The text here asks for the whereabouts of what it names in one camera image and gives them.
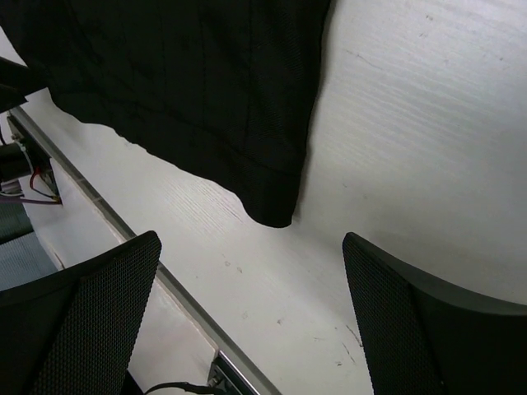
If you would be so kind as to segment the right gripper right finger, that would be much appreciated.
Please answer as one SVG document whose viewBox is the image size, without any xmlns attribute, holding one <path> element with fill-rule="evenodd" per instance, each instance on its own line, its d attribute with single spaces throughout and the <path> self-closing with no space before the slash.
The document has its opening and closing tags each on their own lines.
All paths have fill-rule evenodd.
<svg viewBox="0 0 527 395">
<path fill-rule="evenodd" d="M 444 281 L 354 233 L 343 258 L 376 394 L 524 394 L 526 307 Z"/>
</svg>

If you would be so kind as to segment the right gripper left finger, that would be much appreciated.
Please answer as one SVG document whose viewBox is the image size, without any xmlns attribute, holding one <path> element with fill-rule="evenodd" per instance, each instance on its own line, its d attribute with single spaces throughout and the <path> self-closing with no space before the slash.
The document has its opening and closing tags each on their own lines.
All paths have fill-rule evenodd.
<svg viewBox="0 0 527 395">
<path fill-rule="evenodd" d="M 3 394 L 119 394 L 161 255 L 150 230 L 1 293 Z"/>
</svg>

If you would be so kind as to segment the black skirt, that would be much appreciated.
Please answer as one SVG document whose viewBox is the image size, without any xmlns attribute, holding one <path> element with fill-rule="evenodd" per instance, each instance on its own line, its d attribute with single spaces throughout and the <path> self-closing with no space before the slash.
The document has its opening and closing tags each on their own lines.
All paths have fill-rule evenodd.
<svg viewBox="0 0 527 395">
<path fill-rule="evenodd" d="M 54 104 L 291 224 L 327 1 L 4 1 Z"/>
</svg>

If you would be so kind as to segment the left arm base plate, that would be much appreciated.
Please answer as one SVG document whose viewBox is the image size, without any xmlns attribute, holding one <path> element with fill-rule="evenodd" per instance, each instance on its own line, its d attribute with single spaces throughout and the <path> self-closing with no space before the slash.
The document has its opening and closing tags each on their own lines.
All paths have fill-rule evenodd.
<svg viewBox="0 0 527 395">
<path fill-rule="evenodd" d="M 50 154 L 11 112 L 7 125 L 12 141 L 6 142 L 1 133 L 1 204 L 62 205 Z M 29 190 L 41 199 L 27 197 L 21 186 L 14 187 L 24 177 L 29 177 Z"/>
</svg>

